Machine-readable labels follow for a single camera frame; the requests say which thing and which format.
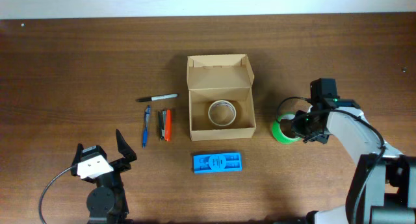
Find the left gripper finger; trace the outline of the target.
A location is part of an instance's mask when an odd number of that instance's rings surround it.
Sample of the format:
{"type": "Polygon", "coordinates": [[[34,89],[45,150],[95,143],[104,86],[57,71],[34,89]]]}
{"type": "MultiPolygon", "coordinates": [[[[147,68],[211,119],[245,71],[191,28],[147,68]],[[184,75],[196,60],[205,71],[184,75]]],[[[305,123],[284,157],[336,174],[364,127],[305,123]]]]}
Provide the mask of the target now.
{"type": "Polygon", "coordinates": [[[124,137],[122,136],[121,132],[116,129],[116,141],[118,152],[122,154],[122,156],[128,161],[132,162],[137,159],[136,153],[132,150],[129,144],[125,141],[124,137]]]}
{"type": "Polygon", "coordinates": [[[81,161],[83,150],[84,150],[83,145],[79,143],[77,145],[77,150],[76,150],[73,162],[72,162],[73,166],[76,166],[81,161]]]}

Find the green tape roll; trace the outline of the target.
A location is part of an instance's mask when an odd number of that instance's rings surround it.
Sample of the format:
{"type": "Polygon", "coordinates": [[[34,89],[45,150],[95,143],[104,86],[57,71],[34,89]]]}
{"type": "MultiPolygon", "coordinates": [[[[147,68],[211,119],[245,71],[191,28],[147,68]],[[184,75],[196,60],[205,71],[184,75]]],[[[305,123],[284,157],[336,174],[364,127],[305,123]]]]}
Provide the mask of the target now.
{"type": "Polygon", "coordinates": [[[271,131],[273,137],[282,144],[291,144],[300,140],[300,137],[291,132],[290,120],[295,117],[294,113],[288,112],[280,115],[275,122],[273,122],[271,131]]]}

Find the blue plastic case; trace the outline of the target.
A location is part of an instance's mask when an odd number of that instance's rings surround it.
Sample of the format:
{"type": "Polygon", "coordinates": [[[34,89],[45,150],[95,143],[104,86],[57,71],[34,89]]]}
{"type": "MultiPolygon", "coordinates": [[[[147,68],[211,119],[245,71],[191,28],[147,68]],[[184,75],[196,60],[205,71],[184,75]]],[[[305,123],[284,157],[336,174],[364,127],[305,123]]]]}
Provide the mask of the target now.
{"type": "Polygon", "coordinates": [[[195,174],[242,171],[241,154],[233,152],[196,155],[193,156],[193,170],[195,174]]]}

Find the white masking tape roll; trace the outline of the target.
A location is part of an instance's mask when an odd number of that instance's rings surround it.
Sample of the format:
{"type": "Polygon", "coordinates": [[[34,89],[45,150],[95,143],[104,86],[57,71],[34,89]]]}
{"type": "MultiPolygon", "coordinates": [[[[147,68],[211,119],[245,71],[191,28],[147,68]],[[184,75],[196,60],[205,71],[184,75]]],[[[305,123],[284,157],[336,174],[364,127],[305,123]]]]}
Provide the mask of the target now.
{"type": "Polygon", "coordinates": [[[227,127],[235,121],[237,110],[231,102],[217,100],[210,105],[207,114],[213,125],[227,127]]]}

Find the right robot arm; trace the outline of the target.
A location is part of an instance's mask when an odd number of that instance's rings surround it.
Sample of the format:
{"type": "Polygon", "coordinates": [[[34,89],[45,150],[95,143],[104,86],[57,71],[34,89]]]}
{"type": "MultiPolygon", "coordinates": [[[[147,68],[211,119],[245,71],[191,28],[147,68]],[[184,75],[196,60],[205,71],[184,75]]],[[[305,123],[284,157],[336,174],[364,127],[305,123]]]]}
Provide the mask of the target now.
{"type": "Polygon", "coordinates": [[[345,204],[311,211],[307,223],[414,223],[415,157],[387,143],[354,100],[341,99],[334,79],[312,81],[310,91],[311,107],[297,111],[292,132],[304,142],[336,137],[357,167],[345,204]]]}

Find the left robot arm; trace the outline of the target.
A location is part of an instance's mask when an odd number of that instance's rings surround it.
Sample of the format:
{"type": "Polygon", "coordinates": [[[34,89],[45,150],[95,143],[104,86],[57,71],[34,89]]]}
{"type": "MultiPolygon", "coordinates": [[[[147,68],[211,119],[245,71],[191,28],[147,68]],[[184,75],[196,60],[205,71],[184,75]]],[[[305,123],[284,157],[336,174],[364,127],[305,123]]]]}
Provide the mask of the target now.
{"type": "Polygon", "coordinates": [[[127,223],[129,208],[121,174],[131,169],[131,162],[137,159],[136,153],[127,144],[119,130],[116,130],[116,142],[121,158],[107,161],[107,154],[100,145],[77,150],[71,164],[71,175],[95,184],[86,198],[89,211],[89,223],[127,223]]]}

